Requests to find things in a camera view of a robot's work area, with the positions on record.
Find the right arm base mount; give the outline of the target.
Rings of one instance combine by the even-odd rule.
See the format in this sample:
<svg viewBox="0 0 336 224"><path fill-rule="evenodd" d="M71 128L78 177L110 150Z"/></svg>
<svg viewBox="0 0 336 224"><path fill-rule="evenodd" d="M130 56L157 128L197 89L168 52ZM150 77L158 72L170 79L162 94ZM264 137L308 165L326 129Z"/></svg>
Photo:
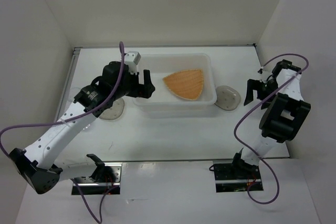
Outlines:
<svg viewBox="0 0 336 224"><path fill-rule="evenodd" d="M263 183L259 169L253 172L245 170L235 170L232 163L213 163L209 167L215 178L215 188L217 193L233 193L247 191L263 191Z"/></svg>

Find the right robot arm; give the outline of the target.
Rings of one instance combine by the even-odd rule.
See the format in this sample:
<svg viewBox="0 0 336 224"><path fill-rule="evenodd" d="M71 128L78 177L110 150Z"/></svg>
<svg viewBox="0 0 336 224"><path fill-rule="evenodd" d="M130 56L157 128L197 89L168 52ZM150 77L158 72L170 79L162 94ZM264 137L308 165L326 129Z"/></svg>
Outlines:
<svg viewBox="0 0 336 224"><path fill-rule="evenodd" d="M257 99L264 101L265 109L259 129L261 135L251 147L244 147L235 154L230 165L235 178L252 178L260 159L272 148L295 138L307 118L311 105L304 101L300 91L301 68L291 61L282 60L273 68L265 81L249 79L244 105Z"/></svg>

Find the triangular woven bamboo tray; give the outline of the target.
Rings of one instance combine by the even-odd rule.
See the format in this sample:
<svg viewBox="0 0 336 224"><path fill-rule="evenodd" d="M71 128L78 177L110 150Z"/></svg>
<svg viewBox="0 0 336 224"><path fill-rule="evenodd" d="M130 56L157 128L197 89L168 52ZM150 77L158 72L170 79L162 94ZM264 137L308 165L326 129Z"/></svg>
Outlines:
<svg viewBox="0 0 336 224"><path fill-rule="evenodd" d="M197 100L204 88L202 69L187 69L163 78L167 89L175 96L189 101Z"/></svg>

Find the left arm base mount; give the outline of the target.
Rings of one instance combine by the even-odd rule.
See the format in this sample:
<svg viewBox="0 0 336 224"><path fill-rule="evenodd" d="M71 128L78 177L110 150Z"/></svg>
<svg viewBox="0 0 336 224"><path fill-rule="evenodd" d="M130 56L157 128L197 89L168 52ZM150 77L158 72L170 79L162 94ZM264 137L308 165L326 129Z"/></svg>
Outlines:
<svg viewBox="0 0 336 224"><path fill-rule="evenodd" d="M77 177L75 181L79 185L83 194L86 195L103 195L108 192L108 195L120 194L120 182L122 163L106 162L105 165L110 168L110 173L102 175L99 179L93 179L91 177Z"/></svg>

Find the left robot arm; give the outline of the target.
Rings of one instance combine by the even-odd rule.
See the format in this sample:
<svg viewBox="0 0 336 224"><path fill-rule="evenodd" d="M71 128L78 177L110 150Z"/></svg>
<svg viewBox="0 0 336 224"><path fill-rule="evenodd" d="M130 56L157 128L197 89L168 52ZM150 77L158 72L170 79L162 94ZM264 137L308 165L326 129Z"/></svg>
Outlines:
<svg viewBox="0 0 336 224"><path fill-rule="evenodd" d="M55 160L63 149L105 110L123 96L151 97L155 86L150 71L143 70L144 83L139 73L119 61L112 61L103 68L102 75L83 87L74 97L68 110L36 142L25 149L15 148L9 158L19 174L38 194L50 191L59 181L67 166L58 167Z"/></svg>

